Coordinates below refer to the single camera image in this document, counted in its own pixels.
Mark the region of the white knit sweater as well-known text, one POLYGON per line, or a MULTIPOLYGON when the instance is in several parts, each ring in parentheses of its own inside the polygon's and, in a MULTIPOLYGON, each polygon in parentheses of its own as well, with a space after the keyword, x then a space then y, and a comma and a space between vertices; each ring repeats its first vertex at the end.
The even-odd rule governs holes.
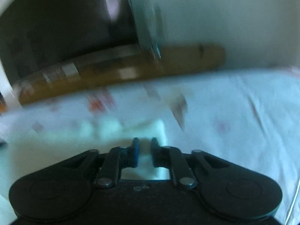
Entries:
POLYGON ((157 138, 159 145, 167 145, 162 120, 125 125, 115 118, 99 122, 83 121, 77 127, 10 133, 1 138, 1 224, 10 224, 16 215, 8 193, 20 177, 41 170, 89 149, 108 153, 114 147, 128 147, 134 138, 140 140, 138 167, 126 168, 122 179, 164 180, 169 178, 165 168, 154 168, 150 143, 157 138))

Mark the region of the glass table lamp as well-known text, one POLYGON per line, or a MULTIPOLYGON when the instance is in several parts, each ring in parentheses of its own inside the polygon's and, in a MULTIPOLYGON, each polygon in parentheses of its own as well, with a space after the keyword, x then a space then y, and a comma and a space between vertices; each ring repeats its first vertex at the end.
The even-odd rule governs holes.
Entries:
POLYGON ((157 36, 157 13, 151 0, 130 0, 139 46, 151 53, 155 61, 161 59, 157 36))

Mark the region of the wooden TV stand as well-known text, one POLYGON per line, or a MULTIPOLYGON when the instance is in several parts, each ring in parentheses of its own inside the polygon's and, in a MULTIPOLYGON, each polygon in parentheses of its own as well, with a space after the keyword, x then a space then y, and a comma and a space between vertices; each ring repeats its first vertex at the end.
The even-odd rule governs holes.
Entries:
POLYGON ((117 83, 213 71, 226 60, 225 48, 214 44, 164 46, 160 51, 161 59, 158 61, 150 52, 143 50, 136 55, 112 60, 93 59, 88 64, 74 63, 80 76, 75 80, 47 83, 43 77, 45 71, 41 71, 17 83, 14 90, 19 103, 26 105, 117 83))

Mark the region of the large curved black television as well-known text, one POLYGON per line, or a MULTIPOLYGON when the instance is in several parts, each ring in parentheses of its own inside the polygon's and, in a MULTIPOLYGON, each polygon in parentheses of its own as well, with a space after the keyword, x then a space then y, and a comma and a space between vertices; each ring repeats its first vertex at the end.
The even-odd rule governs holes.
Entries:
POLYGON ((1 14, 1 63, 10 83, 73 59, 138 51, 130 0, 13 0, 1 14))

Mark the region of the floral white bed sheet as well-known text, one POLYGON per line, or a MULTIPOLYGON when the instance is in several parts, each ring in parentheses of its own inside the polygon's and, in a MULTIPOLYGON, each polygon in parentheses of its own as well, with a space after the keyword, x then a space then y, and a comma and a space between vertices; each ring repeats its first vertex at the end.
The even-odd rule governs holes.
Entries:
POLYGON ((1 116, 6 134, 74 128, 115 118, 162 120, 167 146, 203 150, 271 177, 283 200, 276 218, 299 224, 299 68, 175 77, 85 90, 1 116))

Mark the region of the silver set-top box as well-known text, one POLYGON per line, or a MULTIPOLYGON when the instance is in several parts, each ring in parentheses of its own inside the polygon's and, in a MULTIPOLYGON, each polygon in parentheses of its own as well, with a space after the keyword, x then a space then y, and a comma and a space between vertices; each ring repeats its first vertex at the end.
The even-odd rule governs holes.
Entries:
POLYGON ((79 71, 74 63, 64 64, 43 72, 43 77, 47 83, 61 80, 75 80, 80 78, 79 71))

